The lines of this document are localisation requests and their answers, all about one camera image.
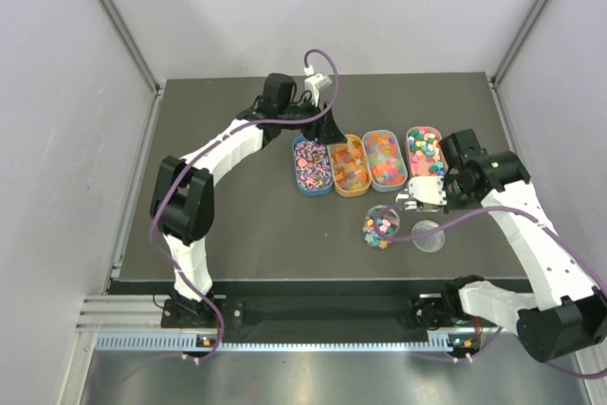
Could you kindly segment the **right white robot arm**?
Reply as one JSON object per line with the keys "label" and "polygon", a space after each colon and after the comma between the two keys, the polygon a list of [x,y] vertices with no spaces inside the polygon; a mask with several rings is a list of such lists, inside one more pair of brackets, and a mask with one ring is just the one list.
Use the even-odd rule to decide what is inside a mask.
{"label": "right white robot arm", "polygon": [[462,325],[478,317],[501,326],[538,362],[602,343],[606,294],[565,249],[519,157],[511,151],[490,155],[471,129],[443,138],[440,148],[448,165],[447,210],[463,210],[467,218],[488,214],[532,290],[517,293],[479,276],[460,277],[442,293],[445,318]]}

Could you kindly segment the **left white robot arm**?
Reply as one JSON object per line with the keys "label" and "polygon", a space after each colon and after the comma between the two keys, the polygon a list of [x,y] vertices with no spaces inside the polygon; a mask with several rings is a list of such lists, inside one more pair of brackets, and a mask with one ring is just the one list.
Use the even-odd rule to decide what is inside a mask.
{"label": "left white robot arm", "polygon": [[209,323],[215,312],[208,296],[212,277],[205,246],[215,215],[215,185],[284,130],[298,130],[323,145],[343,142],[333,104],[320,101],[324,89],[338,86],[338,76],[311,72],[298,95],[292,77],[271,73],[261,94],[222,133],[192,153],[161,161],[150,208],[150,234],[161,234],[167,244],[162,253],[174,268],[172,298],[182,304],[182,314],[192,324]]}

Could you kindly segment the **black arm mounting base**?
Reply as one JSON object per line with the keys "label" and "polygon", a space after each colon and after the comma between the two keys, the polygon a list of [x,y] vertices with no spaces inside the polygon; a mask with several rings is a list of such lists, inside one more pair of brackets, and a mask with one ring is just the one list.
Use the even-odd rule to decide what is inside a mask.
{"label": "black arm mounting base", "polygon": [[216,322],[229,331],[258,327],[262,323],[302,327],[322,327],[335,322],[348,324],[389,323],[405,329],[437,330],[469,324],[471,317],[450,316],[442,301],[429,298],[408,299],[397,295],[302,295],[209,297],[186,303],[181,298],[165,301],[161,325],[177,328],[209,327]]}

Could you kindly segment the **pink tray of star candies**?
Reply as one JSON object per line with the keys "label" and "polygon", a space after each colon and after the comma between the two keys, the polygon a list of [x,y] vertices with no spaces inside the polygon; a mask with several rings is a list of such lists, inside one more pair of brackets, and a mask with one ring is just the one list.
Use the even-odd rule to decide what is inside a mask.
{"label": "pink tray of star candies", "polygon": [[442,136],[431,126],[414,126],[405,135],[410,177],[444,177],[448,165],[440,147]]}

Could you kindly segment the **yellow tray of popsicle candies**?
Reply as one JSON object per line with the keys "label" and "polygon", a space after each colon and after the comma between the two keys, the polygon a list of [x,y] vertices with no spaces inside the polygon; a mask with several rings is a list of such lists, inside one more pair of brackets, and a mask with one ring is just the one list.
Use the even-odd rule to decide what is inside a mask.
{"label": "yellow tray of popsicle candies", "polygon": [[345,143],[328,146],[334,188],[343,197],[362,196],[371,188],[370,166],[361,138],[345,137]]}

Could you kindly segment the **blue tray of lollipops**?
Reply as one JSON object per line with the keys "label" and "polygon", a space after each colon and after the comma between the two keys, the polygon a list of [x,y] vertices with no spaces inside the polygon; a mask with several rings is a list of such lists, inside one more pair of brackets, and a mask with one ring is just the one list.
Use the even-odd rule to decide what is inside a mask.
{"label": "blue tray of lollipops", "polygon": [[333,189],[334,179],[328,149],[304,136],[292,143],[295,181],[305,196],[323,196]]}

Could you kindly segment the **clear round jar lid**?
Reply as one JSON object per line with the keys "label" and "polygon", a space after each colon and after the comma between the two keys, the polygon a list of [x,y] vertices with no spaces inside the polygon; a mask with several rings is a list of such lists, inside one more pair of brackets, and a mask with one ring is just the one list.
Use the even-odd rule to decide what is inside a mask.
{"label": "clear round jar lid", "polygon": [[[439,225],[432,220],[421,220],[415,223],[411,229],[411,236],[426,234],[431,230],[435,230]],[[427,235],[419,239],[413,240],[413,244],[421,251],[434,253],[441,250],[446,241],[445,232],[438,231],[432,235]]]}

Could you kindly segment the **light blue tray of gummies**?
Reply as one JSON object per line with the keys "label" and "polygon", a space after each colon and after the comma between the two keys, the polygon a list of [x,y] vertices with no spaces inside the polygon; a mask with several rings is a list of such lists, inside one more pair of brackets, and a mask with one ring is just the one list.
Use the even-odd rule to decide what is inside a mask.
{"label": "light blue tray of gummies", "polygon": [[408,171],[395,134],[389,130],[372,130],[364,134],[362,144],[371,186],[381,193],[399,191],[408,178]]}

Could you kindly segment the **clear plastic jar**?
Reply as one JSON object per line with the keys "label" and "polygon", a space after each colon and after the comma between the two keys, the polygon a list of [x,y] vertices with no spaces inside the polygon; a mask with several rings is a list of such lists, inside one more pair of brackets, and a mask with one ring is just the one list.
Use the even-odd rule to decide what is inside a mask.
{"label": "clear plastic jar", "polygon": [[396,210],[377,205],[365,215],[362,239],[372,249],[387,249],[391,245],[391,238],[397,235],[399,228],[400,217]]}

